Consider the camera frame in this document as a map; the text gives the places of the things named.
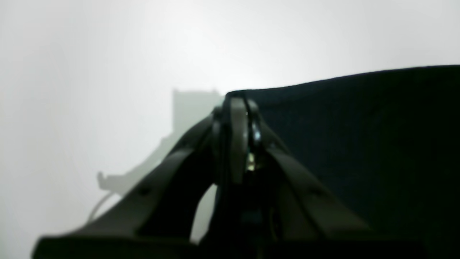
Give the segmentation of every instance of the white wall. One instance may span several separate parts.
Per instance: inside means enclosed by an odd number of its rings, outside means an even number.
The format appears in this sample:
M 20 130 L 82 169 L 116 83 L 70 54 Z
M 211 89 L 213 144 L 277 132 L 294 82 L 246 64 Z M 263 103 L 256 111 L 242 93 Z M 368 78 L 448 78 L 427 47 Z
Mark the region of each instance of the white wall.
M 0 0 L 0 258 L 84 224 L 106 193 L 97 172 L 124 175 L 173 134 L 174 89 L 459 64 L 459 13 L 458 0 Z

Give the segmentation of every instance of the white background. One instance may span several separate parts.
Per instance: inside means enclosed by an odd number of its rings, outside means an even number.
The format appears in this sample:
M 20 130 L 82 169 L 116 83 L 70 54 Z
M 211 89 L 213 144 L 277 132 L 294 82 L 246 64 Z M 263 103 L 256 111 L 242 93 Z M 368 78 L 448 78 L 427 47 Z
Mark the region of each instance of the white background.
M 171 134 L 174 90 L 459 63 L 458 0 L 0 0 L 0 258 L 83 225 L 96 173 Z

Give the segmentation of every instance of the dark cloth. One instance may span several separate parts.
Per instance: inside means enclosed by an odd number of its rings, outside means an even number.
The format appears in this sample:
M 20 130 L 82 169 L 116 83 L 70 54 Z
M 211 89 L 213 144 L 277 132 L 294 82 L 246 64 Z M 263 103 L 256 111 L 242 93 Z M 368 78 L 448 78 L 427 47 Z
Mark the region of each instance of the dark cloth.
M 294 157 L 376 231 L 460 258 L 460 65 L 243 90 Z

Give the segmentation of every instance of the black fabric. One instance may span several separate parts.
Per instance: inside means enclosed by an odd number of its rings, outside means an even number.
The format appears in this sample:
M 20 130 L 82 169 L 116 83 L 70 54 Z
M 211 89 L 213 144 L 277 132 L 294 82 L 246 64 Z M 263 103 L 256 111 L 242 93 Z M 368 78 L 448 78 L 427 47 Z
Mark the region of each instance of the black fabric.
M 460 258 L 460 65 L 244 90 L 294 157 L 377 231 Z

